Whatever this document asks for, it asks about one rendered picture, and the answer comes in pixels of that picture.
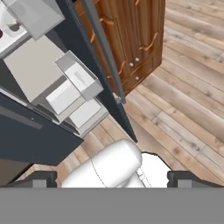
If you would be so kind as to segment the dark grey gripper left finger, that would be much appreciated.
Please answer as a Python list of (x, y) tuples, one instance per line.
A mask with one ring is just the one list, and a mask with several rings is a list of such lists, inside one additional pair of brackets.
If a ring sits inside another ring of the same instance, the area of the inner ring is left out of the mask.
[(35, 171), (23, 180), (7, 184), (5, 188), (57, 188), (56, 171)]

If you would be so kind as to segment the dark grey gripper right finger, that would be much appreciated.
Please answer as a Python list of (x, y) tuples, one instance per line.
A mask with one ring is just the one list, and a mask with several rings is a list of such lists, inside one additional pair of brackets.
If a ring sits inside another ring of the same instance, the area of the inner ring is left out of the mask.
[(223, 188), (223, 185), (198, 178), (190, 171), (168, 171), (167, 178), (167, 187), (171, 188)]

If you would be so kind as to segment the dark navy fridge body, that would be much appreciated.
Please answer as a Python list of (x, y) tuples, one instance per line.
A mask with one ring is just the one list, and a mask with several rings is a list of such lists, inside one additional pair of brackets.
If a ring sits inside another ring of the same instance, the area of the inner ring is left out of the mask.
[(0, 59), (0, 158), (58, 165), (83, 139), (61, 122), (46, 97), (66, 82), (54, 61), (65, 47), (53, 34), (26, 38)]

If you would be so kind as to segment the clear fridge door bin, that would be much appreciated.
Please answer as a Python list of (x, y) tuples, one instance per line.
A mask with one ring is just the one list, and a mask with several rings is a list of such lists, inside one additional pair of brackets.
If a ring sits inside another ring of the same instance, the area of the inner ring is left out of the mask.
[(6, 10), (39, 39), (65, 18), (56, 0), (2, 0)]
[(72, 125), (81, 137), (84, 137), (109, 114), (95, 98), (86, 101), (69, 80), (53, 90), (45, 101), (46, 106), (53, 111), (59, 122)]
[(103, 91), (102, 84), (96, 75), (71, 51), (63, 54), (54, 63), (86, 101)]

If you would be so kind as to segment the dark navy fridge door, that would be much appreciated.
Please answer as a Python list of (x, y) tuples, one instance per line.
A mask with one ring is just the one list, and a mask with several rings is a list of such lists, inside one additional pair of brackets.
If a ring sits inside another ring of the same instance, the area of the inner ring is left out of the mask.
[(98, 94), (97, 99), (136, 143), (137, 137), (132, 129), (130, 120), (126, 115), (123, 105), (112, 93), (112, 88), (103, 71), (101, 62), (97, 59), (95, 50), (74, 8), (73, 0), (56, 0), (56, 3), (62, 11), (65, 20), (57, 25), (54, 30), (57, 32), (65, 48), (74, 53), (99, 79), (103, 91)]

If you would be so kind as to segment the white rounded object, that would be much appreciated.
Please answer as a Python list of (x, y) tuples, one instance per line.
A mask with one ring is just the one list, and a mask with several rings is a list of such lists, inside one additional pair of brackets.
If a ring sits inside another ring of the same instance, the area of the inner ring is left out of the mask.
[(62, 188), (166, 188), (171, 168), (135, 143), (122, 139), (110, 144), (75, 168)]

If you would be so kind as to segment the brown wooden cupboard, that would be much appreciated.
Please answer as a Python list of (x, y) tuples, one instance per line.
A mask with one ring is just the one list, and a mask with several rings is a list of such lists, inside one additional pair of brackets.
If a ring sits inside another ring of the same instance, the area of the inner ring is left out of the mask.
[(92, 1), (128, 94), (162, 63), (165, 0)]

